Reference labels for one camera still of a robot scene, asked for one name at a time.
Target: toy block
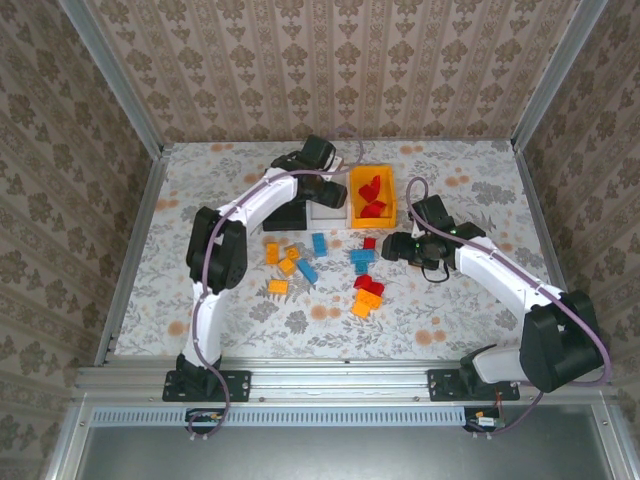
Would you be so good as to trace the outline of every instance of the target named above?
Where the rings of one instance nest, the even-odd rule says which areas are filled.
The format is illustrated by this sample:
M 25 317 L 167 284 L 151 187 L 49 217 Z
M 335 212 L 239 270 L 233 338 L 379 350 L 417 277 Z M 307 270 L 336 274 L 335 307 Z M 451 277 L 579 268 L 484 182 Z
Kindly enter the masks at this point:
M 289 258 L 285 258 L 280 263 L 278 263 L 278 267 L 286 277 L 290 277 L 296 271 L 296 264 L 293 263 Z
M 384 285 L 378 282 L 371 282 L 369 285 L 362 288 L 364 288 L 369 293 L 377 295 L 378 297 L 381 297 L 382 293 L 384 292 Z
M 277 243 L 267 243 L 267 265 L 277 265 L 280 261 Z
M 298 249 L 295 245 L 291 245 L 290 247 L 285 248 L 284 251 L 287 254 L 287 258 L 289 258 L 290 260 L 296 261 L 300 258 L 300 252 L 298 252 Z
M 367 315 L 369 315 L 370 311 L 371 311 L 371 307 L 369 307 L 369 305 L 366 305 L 362 302 L 356 302 L 356 304 L 351 309 L 351 313 L 353 313 L 354 315 L 357 315 L 360 318 L 367 318 Z
M 286 295 L 289 290 L 289 282 L 286 280 L 269 280 L 269 293 Z
M 311 239 L 313 240 L 313 250 L 316 257 L 326 257 L 327 243 L 324 240 L 324 235 L 322 233 L 314 233 L 311 235 Z
M 309 280 L 310 283 L 313 284 L 318 281 L 318 274 L 313 268 L 311 268 L 309 262 L 307 262 L 304 258 L 298 260 L 296 262 L 296 265 L 298 265 L 298 270 L 300 270 L 300 273 L 302 273 L 302 275 L 304 275 L 304 278 Z
M 360 212 L 360 217 L 379 218 L 380 215 L 382 215 L 382 210 L 384 210 L 384 207 L 386 206 L 386 203 L 381 202 L 380 200 L 376 200 L 375 202 L 370 203 L 362 209 L 362 212 Z
M 353 288 L 364 288 L 366 290 L 372 281 L 369 275 L 360 275 L 356 278 L 356 283 L 353 284 Z
M 380 175 L 373 177 L 371 183 L 363 185 L 358 189 L 358 193 L 367 203 L 373 202 L 380 194 Z
M 365 275 L 369 271 L 367 262 L 356 262 L 356 275 Z
M 382 298 L 374 295 L 373 293 L 367 292 L 366 290 L 360 289 L 356 294 L 356 302 L 362 302 L 375 309 L 382 305 Z
M 364 239 L 364 246 L 362 247 L 364 250 L 375 250 L 376 249 L 376 239 L 367 237 Z
M 373 263 L 376 260 L 376 256 L 373 250 L 351 250 L 351 252 L 349 252 L 349 255 L 351 256 L 351 263 Z

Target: orange block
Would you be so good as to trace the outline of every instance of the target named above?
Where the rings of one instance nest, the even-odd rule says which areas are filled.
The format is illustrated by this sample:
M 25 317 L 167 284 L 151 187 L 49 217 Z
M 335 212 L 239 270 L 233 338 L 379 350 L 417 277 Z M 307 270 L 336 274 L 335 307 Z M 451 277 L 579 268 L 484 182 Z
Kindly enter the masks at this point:
M 370 308 L 377 309 L 382 305 L 382 297 L 374 295 L 371 292 L 367 292 L 364 289 L 360 289 L 356 294 L 356 302 L 364 303 Z
M 362 302 L 356 302 L 356 304 L 351 309 L 351 313 L 357 315 L 360 318 L 367 318 L 367 315 L 369 315 L 369 311 L 371 311 L 371 307 Z
M 291 261 L 289 258 L 285 258 L 280 263 L 278 263 L 278 267 L 284 273 L 285 277 L 290 277 L 296 271 L 296 264 Z
M 267 265 L 277 265 L 280 260 L 277 243 L 267 243 Z
M 291 245 L 290 247 L 285 248 L 284 251 L 287 253 L 287 258 L 289 258 L 290 260 L 294 260 L 295 261 L 295 260 L 300 258 L 300 252 L 293 245 Z
M 269 293 L 286 295 L 289 290 L 289 282 L 286 280 L 269 280 Z

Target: table surface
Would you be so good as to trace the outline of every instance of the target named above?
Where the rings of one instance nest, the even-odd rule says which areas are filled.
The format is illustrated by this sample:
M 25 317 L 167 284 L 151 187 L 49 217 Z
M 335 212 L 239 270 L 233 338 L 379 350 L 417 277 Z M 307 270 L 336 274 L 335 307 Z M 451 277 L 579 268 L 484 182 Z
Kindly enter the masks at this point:
M 347 163 L 355 142 L 334 142 Z M 408 180 L 424 176 L 456 222 L 472 221 L 503 251 L 548 281 L 522 181 L 507 141 L 367 141 L 365 162 L 393 167 L 398 196 L 396 230 L 409 231 L 404 204 Z M 186 342 L 192 308 L 185 253 L 202 206 L 216 208 L 255 183 L 271 161 L 298 142 L 189 143 L 174 146 L 146 239 L 116 355 L 177 355 Z M 422 195 L 417 191 L 415 200 Z M 475 281 L 453 272 L 443 284 L 418 268 L 379 255 L 393 230 L 325 231 L 329 255 L 314 258 L 312 231 L 263 232 L 248 239 L 249 267 L 232 292 L 223 327 L 223 355 L 262 358 L 459 359 L 490 343 L 519 341 L 515 317 Z M 353 315 L 356 278 L 351 249 L 377 239 L 374 280 L 386 286 L 380 309 Z M 296 245 L 319 274 L 315 286 L 296 272 L 286 297 L 269 294 L 277 267 L 265 264 L 265 244 Z M 432 278 L 442 272 L 429 272 Z

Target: red block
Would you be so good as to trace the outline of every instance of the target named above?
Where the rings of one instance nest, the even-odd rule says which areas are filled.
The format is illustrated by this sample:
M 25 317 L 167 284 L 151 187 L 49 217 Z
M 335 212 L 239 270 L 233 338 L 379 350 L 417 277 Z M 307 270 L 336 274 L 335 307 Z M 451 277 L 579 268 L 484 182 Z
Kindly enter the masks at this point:
M 378 282 L 371 282 L 369 285 L 362 288 L 364 288 L 367 292 L 373 293 L 374 295 L 377 295 L 379 297 L 381 297 L 382 293 L 384 292 L 384 285 Z
M 373 177 L 373 180 L 368 185 L 363 185 L 358 189 L 358 193 L 364 198 L 367 203 L 373 202 L 380 194 L 380 175 Z
M 367 237 L 364 239 L 364 247 L 365 250 L 375 250 L 376 249 L 376 239 Z
M 373 280 L 369 275 L 360 275 L 356 278 L 356 283 L 353 284 L 353 288 L 364 288 L 366 290 L 367 287 L 371 285 L 372 281 Z
M 379 218 L 380 215 L 382 215 L 382 210 L 386 206 L 386 203 L 376 200 L 362 209 L 360 218 Z

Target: patterned wallpaper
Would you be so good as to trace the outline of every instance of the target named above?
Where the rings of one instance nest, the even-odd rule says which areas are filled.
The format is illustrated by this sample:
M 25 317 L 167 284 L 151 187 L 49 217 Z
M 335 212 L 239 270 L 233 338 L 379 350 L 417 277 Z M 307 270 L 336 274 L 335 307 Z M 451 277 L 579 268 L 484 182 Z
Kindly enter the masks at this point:
M 578 0 L 90 0 L 166 142 L 508 138 Z
M 640 2 L 609 1 L 525 156 L 565 278 L 595 301 L 640 441 Z
M 47 463 L 149 166 L 59 5 L 0 2 L 0 478 Z

